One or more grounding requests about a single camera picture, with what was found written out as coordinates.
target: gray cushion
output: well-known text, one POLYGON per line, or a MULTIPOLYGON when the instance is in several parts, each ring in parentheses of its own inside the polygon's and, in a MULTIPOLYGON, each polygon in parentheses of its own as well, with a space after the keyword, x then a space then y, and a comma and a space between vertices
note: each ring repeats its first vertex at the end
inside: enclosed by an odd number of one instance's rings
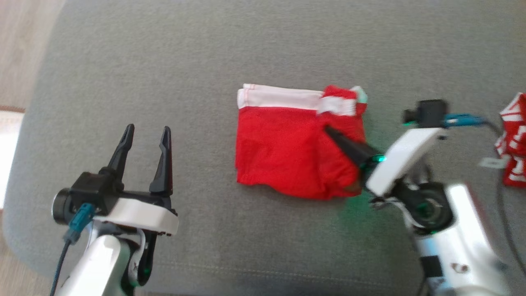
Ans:
MULTIPOLYGON (((146 190, 162 128, 173 131, 179 233, 158 240, 147 289, 192 295, 407 295, 421 279, 396 209, 366 195, 316 202, 236 183, 236 91, 242 83, 322 90, 361 85, 369 141, 404 132, 400 113, 445 98, 454 112, 497 121, 525 91, 522 0, 70 0, 55 27, 23 123, 8 185, 5 235, 51 276, 65 228, 53 196, 105 165, 135 123, 124 183, 146 190)), ((452 130, 433 151, 435 175, 468 181, 497 230, 515 289, 523 278, 495 211, 498 172, 487 129, 452 130)), ((507 190, 526 256, 524 192, 507 190)), ((71 249, 64 273, 80 257, 71 249)))

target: red garment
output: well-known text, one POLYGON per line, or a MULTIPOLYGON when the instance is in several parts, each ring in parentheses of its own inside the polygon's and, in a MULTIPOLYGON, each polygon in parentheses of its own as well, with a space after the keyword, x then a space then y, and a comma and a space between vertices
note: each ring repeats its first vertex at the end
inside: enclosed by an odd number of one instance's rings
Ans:
POLYGON ((504 133, 495 146, 501 157, 509 155, 510 161, 504 170, 503 183, 508 186, 526 188, 524 158, 526 157, 526 95, 518 93, 513 101, 500 113, 504 122, 504 133))
POLYGON ((307 199, 353 195, 342 188, 358 179, 358 171, 327 142, 322 128, 331 123, 353 139, 364 141, 361 114, 366 104, 357 104, 354 91, 328 86, 324 96, 333 97, 337 105, 348 101, 346 106, 356 108, 347 115, 319 112, 321 96, 317 91, 253 84, 238 91, 235 166, 239 183, 266 184, 307 199))

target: red cloth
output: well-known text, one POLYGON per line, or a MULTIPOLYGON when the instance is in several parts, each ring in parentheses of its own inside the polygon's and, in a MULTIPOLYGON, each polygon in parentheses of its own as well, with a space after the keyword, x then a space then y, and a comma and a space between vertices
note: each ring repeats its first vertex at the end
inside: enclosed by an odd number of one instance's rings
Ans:
POLYGON ((354 91, 336 86, 328 86, 323 97, 334 103, 332 111, 320 109, 327 107, 322 104, 322 92, 253 84, 239 90, 237 181, 266 184, 306 199, 359 194, 359 190, 343 190, 357 181, 358 170, 329 142, 322 128, 330 123, 352 139, 364 141, 361 114, 367 105, 357 103, 354 91))
POLYGON ((508 186, 526 188, 526 95, 518 93, 500 114, 504 122, 504 133, 495 147, 501 157, 508 155, 510 158, 502 182, 508 186))

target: wooden floor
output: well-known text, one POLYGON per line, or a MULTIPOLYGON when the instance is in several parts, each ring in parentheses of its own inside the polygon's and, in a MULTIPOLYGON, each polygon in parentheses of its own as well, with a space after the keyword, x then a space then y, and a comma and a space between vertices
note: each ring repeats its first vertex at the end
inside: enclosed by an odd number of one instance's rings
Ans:
MULTIPOLYGON (((0 110, 23 112, 65 0, 0 0, 0 110)), ((0 210, 0 296, 49 295, 51 279, 18 261, 5 244, 0 210)), ((161 296, 137 292, 136 295, 161 296)))

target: teal connector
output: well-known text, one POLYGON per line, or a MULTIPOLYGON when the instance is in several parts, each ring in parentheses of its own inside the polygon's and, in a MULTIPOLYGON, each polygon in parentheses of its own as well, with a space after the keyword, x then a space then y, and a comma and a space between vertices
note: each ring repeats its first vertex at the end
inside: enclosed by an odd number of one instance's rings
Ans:
POLYGON ((485 119, 468 113, 447 114, 444 118, 444 126, 476 126, 485 123, 485 119))
POLYGON ((64 241, 75 244, 80 238, 82 230, 93 220, 93 216, 95 216, 95 206, 90 203, 84 203, 69 222, 69 229, 63 237, 64 241))

